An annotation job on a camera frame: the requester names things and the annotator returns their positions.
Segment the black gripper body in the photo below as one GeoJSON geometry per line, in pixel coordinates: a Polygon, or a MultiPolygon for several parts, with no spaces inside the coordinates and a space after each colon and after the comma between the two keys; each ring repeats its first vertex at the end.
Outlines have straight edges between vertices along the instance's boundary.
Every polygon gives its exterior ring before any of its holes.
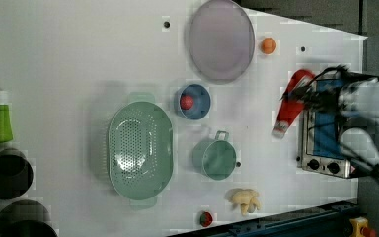
{"type": "Polygon", "coordinates": [[[328,67],[320,74],[315,75],[306,85],[297,85],[288,94],[287,99],[302,102],[304,104],[303,110],[336,114],[340,109],[340,94],[342,89],[351,86],[353,83],[369,82],[372,79],[375,79],[375,76],[349,72],[343,65],[328,67]],[[341,84],[318,91],[317,84],[323,82],[323,76],[330,72],[334,72],[334,81],[340,80],[341,84]]]}

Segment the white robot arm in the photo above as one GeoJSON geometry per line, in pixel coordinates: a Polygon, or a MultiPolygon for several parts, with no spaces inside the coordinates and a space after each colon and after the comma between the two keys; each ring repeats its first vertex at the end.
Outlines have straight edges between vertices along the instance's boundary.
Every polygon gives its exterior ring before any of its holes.
{"type": "Polygon", "coordinates": [[[307,171],[371,177],[379,185],[379,77],[343,66],[318,75],[297,70],[281,97],[272,134],[281,139],[299,115],[300,159],[307,171]]]}

